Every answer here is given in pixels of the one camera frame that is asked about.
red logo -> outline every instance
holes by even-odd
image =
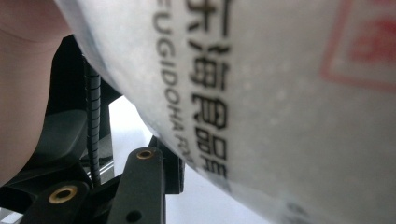
[[[396,92],[396,1],[342,1],[337,20],[321,75]]]

brass insert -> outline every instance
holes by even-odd
[[[65,203],[72,199],[77,194],[77,187],[73,185],[63,186],[57,190],[55,190],[49,196],[50,203]]]

white surface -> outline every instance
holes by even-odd
[[[115,174],[122,173],[128,154],[147,146],[149,130],[135,107],[121,97],[110,104],[110,124]],[[184,192],[166,196],[166,221],[172,224],[266,224],[240,204],[186,166]]]
[[[124,96],[111,103],[109,110],[114,175],[117,176],[122,173],[129,153],[146,147],[152,134],[137,113],[136,107]]]

mounting hole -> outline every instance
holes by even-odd
[[[149,150],[144,150],[144,151],[137,153],[137,158],[140,160],[150,159],[153,156],[154,156],[154,153]]]
[[[128,213],[128,215],[126,216],[126,221],[129,223],[136,223],[141,218],[142,218],[142,214],[139,211],[134,210]]]
[[[65,203],[70,199],[74,198],[77,194],[77,187],[73,185],[63,186],[57,190],[55,190],[49,196],[50,203]]]

hand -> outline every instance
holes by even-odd
[[[52,0],[0,0],[0,186],[35,150],[52,59],[69,34]]]
[[[25,43],[59,43],[70,35],[53,0],[0,0],[0,32]]]

